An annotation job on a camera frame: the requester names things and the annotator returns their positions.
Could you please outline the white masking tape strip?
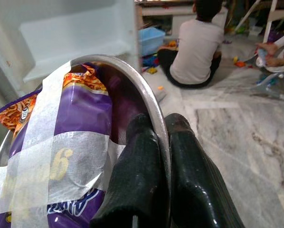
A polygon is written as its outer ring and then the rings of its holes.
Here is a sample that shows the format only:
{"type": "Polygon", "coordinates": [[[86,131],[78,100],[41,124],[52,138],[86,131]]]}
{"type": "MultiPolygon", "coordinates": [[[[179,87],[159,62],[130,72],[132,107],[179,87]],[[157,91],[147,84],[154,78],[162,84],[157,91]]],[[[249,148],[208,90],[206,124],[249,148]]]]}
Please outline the white masking tape strip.
{"type": "Polygon", "coordinates": [[[52,144],[67,62],[43,82],[30,116],[22,150],[8,163],[6,197],[11,228],[48,228],[47,202],[52,144]]]}
{"type": "Polygon", "coordinates": [[[0,167],[0,213],[105,191],[123,148],[104,134],[68,132],[14,154],[0,167]]]}

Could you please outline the grey baby rocker seat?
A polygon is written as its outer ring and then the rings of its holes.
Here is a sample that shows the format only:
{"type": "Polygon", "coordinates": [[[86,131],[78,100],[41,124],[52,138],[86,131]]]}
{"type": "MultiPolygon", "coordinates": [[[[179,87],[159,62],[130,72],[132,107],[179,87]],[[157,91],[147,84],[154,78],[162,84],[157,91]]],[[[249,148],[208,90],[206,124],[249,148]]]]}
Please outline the grey baby rocker seat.
{"type": "Polygon", "coordinates": [[[266,56],[267,51],[258,49],[256,54],[248,60],[252,66],[261,71],[258,82],[251,89],[284,100],[284,66],[267,67],[266,56]]]}

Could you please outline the blue plastic bin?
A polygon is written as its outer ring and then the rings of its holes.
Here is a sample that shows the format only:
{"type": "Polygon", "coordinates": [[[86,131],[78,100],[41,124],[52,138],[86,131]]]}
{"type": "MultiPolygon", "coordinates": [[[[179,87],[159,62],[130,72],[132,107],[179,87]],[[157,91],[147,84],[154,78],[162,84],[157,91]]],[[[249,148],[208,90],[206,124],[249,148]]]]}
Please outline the blue plastic bin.
{"type": "Polygon", "coordinates": [[[163,45],[165,32],[154,28],[144,28],[138,31],[139,54],[141,57],[152,55],[163,45]]]}

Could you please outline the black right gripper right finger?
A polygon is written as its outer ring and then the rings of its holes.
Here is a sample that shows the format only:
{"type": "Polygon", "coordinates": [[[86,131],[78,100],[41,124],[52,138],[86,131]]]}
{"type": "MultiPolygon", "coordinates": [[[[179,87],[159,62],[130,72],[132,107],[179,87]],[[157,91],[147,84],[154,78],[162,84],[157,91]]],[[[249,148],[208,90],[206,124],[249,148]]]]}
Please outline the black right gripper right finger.
{"type": "Polygon", "coordinates": [[[171,155],[171,213],[177,228],[245,228],[215,163],[188,120],[165,117],[171,155]]]}

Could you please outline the person in pale pink clothes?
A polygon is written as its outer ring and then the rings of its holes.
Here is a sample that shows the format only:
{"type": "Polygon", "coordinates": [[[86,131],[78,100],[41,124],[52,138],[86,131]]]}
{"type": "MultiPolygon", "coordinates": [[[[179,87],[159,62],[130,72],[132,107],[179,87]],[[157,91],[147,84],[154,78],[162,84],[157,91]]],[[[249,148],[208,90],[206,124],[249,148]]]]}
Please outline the person in pale pink clothes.
{"type": "Polygon", "coordinates": [[[265,57],[267,67],[284,66],[284,36],[274,43],[257,43],[256,45],[267,52],[265,57]]]}

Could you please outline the white low shelf unit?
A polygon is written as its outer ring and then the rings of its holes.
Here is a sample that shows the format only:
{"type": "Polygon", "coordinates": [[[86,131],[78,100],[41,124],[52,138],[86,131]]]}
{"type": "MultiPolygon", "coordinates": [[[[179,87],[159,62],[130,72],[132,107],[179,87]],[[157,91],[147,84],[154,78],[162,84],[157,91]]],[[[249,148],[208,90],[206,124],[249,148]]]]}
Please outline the white low shelf unit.
{"type": "Polygon", "coordinates": [[[180,25],[197,16],[193,12],[194,0],[134,0],[142,17],[171,16],[171,27],[167,36],[176,38],[180,25]]]}

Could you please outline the purple snack packet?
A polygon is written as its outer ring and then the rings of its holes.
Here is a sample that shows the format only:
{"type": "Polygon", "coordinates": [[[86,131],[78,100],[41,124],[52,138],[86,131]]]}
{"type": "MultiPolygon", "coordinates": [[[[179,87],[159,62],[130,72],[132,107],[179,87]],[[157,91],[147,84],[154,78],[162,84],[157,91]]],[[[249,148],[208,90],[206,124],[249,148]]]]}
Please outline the purple snack packet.
{"type": "MultiPolygon", "coordinates": [[[[39,89],[0,108],[0,123],[13,133],[9,159],[22,150],[27,125],[39,89]]],[[[64,75],[54,136],[68,132],[112,132],[113,104],[97,69],[90,63],[78,65],[64,75]]],[[[105,191],[90,189],[80,199],[47,205],[48,228],[89,228],[105,191]]],[[[0,228],[11,228],[11,211],[0,213],[0,228]]]]}

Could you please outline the white chair frame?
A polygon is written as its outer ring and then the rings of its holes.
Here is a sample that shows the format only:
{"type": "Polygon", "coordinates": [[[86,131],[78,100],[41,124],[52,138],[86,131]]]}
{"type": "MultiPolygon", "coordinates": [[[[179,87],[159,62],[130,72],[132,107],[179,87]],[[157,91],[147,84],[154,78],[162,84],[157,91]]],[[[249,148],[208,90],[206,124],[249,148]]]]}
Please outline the white chair frame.
{"type": "MultiPolygon", "coordinates": [[[[249,8],[247,13],[244,15],[244,17],[240,20],[238,25],[235,27],[233,34],[235,34],[238,31],[238,29],[248,19],[250,14],[256,9],[256,7],[260,4],[261,1],[262,0],[256,0],[255,3],[249,8]]],[[[278,0],[272,0],[270,12],[268,14],[267,24],[266,24],[266,28],[265,28],[263,43],[266,43],[268,41],[272,22],[276,21],[276,20],[284,19],[284,9],[276,9],[277,4],[278,4],[278,0]]]]}

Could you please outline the round steel bowl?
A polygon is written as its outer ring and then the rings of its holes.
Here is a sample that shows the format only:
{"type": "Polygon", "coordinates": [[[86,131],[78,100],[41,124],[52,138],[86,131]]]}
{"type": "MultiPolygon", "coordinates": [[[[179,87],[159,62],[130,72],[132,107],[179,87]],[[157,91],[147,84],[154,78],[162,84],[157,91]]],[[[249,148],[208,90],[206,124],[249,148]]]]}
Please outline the round steel bowl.
{"type": "MultiPolygon", "coordinates": [[[[98,79],[105,85],[113,104],[111,132],[112,142],[118,145],[123,145],[125,148],[127,143],[126,130],[131,120],[139,114],[146,114],[149,116],[152,129],[158,138],[161,166],[164,169],[165,174],[168,191],[167,224],[165,228],[169,228],[170,158],[167,131],[159,104],[150,86],[133,67],[115,57],[90,55],[80,57],[69,62],[71,63],[72,69],[85,63],[90,63],[96,67],[98,79]]],[[[7,156],[5,166],[7,166],[9,160],[9,149],[12,137],[13,133],[9,130],[9,133],[0,148],[0,153],[5,153],[7,156]]]]}

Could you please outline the blue toy blocks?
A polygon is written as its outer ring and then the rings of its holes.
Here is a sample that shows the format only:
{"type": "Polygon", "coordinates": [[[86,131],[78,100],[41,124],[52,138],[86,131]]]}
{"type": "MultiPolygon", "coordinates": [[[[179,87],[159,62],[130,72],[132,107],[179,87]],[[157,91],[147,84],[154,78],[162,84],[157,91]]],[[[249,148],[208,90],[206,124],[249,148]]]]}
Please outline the blue toy blocks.
{"type": "Polygon", "coordinates": [[[142,58],[143,67],[157,67],[159,65],[159,60],[157,55],[149,55],[142,58]]]}

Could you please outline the child in white shirt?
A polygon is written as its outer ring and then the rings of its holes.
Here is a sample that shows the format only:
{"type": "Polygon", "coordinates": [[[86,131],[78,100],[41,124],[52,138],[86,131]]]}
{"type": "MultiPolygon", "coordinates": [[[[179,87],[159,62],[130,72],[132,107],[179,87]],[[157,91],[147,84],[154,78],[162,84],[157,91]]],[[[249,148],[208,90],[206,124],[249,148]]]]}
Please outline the child in white shirt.
{"type": "Polygon", "coordinates": [[[196,18],[180,26],[178,47],[162,46],[157,52],[159,64],[175,86],[198,89],[206,87],[222,59],[222,27],[212,22],[221,11],[223,0],[195,0],[196,18]]]}

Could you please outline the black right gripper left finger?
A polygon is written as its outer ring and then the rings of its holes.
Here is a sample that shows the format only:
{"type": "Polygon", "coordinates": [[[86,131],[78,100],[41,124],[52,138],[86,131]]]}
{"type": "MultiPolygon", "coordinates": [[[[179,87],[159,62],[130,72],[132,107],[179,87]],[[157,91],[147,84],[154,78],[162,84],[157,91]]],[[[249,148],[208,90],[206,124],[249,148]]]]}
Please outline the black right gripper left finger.
{"type": "Polygon", "coordinates": [[[168,191],[157,135],[146,114],[131,120],[104,201],[90,228],[165,228],[168,191]]]}

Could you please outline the white fridge door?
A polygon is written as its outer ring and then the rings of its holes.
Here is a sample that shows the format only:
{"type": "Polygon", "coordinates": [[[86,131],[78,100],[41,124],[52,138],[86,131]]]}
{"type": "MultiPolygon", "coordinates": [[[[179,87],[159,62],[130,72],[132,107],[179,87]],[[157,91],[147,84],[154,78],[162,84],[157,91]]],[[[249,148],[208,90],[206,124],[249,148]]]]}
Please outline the white fridge door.
{"type": "Polygon", "coordinates": [[[34,90],[72,59],[104,54],[138,69],[134,0],[0,0],[0,96],[34,90]]]}

